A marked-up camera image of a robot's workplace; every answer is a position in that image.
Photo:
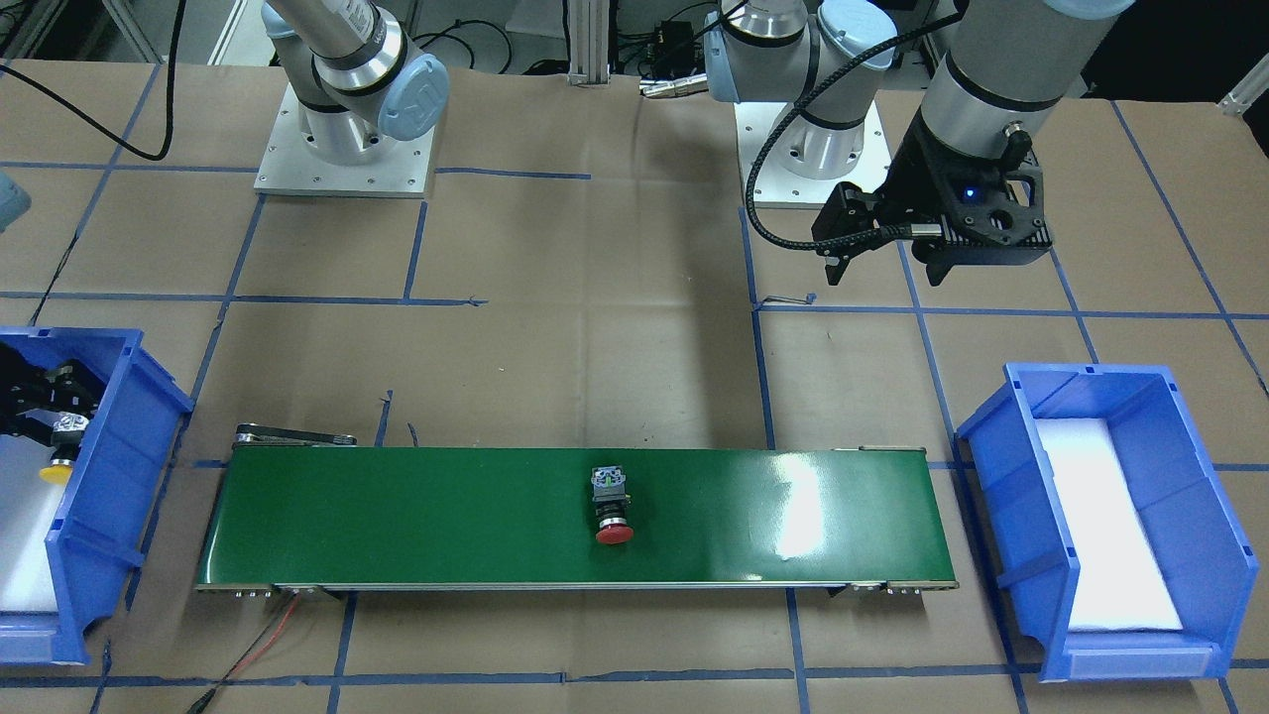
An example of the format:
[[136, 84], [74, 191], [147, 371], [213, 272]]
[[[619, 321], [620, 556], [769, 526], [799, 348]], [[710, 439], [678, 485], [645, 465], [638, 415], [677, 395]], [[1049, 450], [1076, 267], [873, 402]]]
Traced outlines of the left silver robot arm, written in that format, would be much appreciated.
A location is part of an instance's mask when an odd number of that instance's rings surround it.
[[[1036, 134], [1096, 53], [1126, 1], [970, 1], [900, 30], [871, 1], [722, 1], [704, 27], [712, 98], [775, 101], [780, 114], [744, 172], [753, 227], [784, 250], [824, 257], [838, 285], [862, 252], [910, 241], [926, 280], [953, 268], [1025, 266], [1051, 252]], [[865, 114], [906, 44], [952, 29], [884, 180], [848, 180]], [[832, 181], [810, 238], [758, 218], [761, 169]]]

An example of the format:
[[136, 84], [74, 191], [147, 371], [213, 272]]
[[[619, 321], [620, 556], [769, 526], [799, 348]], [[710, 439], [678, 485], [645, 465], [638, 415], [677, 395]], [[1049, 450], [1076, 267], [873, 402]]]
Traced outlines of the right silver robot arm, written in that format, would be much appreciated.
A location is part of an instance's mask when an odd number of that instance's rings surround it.
[[416, 307], [401, 285], [406, 208], [331, 197], [266, 197], [277, 96], [297, 113], [353, 118], [367, 151], [404, 147], [438, 118], [447, 84], [385, 9], [367, 1], [266, 6], [297, 29], [278, 68], [18, 60], [3, 68], [3, 167], [33, 205], [3, 235], [3, 325], [141, 328], [195, 398], [240, 417], [305, 412], [305, 425], [369, 419], [378, 353], [365, 334]]

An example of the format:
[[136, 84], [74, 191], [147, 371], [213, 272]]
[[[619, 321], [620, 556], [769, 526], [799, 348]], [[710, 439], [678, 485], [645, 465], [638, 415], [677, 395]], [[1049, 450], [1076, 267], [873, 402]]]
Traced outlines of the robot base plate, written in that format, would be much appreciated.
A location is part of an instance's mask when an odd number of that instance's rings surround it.
[[393, 140], [350, 112], [305, 107], [287, 86], [254, 190], [288, 197], [423, 199], [431, 183], [431, 146], [438, 132], [435, 126], [418, 140]]
[[[747, 101], [733, 107], [740, 180], [747, 184], [758, 150], [787, 112], [786, 103]], [[862, 191], [879, 189], [891, 151], [876, 103], [860, 126], [825, 131], [798, 119], [780, 134], [758, 172], [753, 203], [758, 208], [820, 208], [838, 183]]]

